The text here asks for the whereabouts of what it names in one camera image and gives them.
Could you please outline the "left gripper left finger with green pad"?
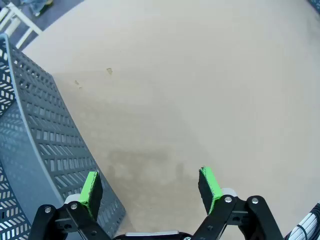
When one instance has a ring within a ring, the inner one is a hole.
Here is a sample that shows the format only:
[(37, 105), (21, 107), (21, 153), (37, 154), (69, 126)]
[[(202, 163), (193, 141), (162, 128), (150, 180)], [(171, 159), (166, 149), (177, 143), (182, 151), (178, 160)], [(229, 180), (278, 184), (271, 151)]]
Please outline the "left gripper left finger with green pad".
[(83, 240), (110, 240), (98, 224), (98, 212), (103, 196), (100, 174), (90, 171), (77, 200), (56, 208), (41, 205), (34, 217), (29, 238), (31, 240), (65, 240), (78, 233)]

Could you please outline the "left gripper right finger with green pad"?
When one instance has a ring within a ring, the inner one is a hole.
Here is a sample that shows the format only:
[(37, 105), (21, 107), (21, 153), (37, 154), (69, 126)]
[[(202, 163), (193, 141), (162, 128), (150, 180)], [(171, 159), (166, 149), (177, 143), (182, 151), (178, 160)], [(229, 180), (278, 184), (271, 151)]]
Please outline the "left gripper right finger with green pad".
[(210, 167), (199, 169), (198, 189), (207, 217), (192, 240), (219, 240), (227, 226), (237, 226), (246, 240), (282, 240), (282, 233), (266, 202), (260, 195), (241, 200), (223, 194)]

